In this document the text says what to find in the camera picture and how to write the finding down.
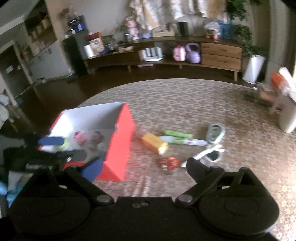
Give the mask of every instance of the white cabinet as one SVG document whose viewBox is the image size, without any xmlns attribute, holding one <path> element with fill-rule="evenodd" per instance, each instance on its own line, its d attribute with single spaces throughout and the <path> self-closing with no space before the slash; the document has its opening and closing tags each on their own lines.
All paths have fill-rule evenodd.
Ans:
<svg viewBox="0 0 296 241">
<path fill-rule="evenodd" d="M 40 78 L 48 80 L 69 74 L 69 68 L 65 63 L 58 41 L 37 54 L 28 62 L 28 65 L 33 74 L 33 80 Z"/>
</svg>

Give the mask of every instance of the black speaker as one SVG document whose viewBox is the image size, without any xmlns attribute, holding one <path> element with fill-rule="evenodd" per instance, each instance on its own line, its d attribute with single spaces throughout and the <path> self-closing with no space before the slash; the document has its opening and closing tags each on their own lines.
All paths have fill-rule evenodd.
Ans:
<svg viewBox="0 0 296 241">
<path fill-rule="evenodd" d="M 180 30 L 181 36 L 183 36 L 183 37 L 189 36 L 187 22 L 179 22 L 179 30 Z"/>
</svg>

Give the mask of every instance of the green toothbrush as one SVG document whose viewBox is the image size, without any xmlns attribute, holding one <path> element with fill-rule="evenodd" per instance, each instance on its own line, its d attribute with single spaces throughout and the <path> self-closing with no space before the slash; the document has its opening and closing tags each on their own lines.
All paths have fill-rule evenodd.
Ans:
<svg viewBox="0 0 296 241">
<path fill-rule="evenodd" d="M 171 131 L 171 130 L 165 130 L 165 135 L 172 136 L 172 137 L 181 137 L 181 138 L 186 138 L 186 139 L 193 138 L 192 134 L 186 134 L 186 133 L 183 133 L 180 131 Z"/>
</svg>

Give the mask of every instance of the picture frame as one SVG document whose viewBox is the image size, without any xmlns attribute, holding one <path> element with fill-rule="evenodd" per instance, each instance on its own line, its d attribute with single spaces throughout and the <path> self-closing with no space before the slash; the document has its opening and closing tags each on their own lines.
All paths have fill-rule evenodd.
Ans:
<svg viewBox="0 0 296 241">
<path fill-rule="evenodd" d="M 175 36 L 173 23 L 167 23 L 163 27 L 152 29 L 152 37 L 170 37 Z"/>
</svg>

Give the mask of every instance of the black cabinet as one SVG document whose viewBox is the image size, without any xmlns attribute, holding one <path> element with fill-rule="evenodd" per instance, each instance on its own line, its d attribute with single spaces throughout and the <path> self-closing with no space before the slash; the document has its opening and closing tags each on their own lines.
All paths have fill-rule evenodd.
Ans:
<svg viewBox="0 0 296 241">
<path fill-rule="evenodd" d="M 84 46 L 89 42 L 84 39 L 87 36 L 88 30 L 82 30 L 69 38 L 63 40 L 64 50 L 74 68 L 75 73 L 78 76 L 87 75 L 87 69 L 84 64 L 84 60 L 87 59 L 87 55 L 84 51 Z"/>
</svg>

